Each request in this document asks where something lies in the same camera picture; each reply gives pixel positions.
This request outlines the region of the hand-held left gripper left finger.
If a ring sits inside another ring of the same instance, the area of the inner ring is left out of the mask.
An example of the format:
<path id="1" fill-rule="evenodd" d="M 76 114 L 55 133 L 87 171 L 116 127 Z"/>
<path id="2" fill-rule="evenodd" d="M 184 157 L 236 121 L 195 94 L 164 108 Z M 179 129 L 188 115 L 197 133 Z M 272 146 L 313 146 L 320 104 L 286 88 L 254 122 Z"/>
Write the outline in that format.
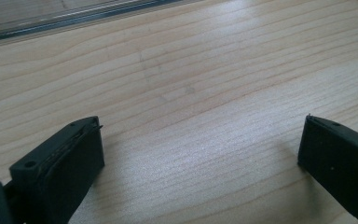
<path id="1" fill-rule="evenodd" d="M 10 166 L 26 224 L 67 224 L 104 167 L 97 117 L 74 121 Z"/>

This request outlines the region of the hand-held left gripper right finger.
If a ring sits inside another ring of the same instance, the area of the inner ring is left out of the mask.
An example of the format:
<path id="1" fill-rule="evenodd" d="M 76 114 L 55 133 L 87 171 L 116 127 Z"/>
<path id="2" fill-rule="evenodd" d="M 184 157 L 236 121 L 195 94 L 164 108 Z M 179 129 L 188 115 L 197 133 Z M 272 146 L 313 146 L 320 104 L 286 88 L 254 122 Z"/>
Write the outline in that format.
<path id="1" fill-rule="evenodd" d="M 358 219 L 358 132 L 306 116 L 297 163 Z"/>

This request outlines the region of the metal table edge rail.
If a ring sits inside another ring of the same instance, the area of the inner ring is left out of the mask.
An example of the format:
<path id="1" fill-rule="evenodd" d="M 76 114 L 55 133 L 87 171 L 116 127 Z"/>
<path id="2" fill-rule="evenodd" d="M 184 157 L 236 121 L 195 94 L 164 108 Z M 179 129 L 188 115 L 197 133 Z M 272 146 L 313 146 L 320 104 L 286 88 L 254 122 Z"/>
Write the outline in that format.
<path id="1" fill-rule="evenodd" d="M 201 0 L 0 0 L 0 45 Z"/>

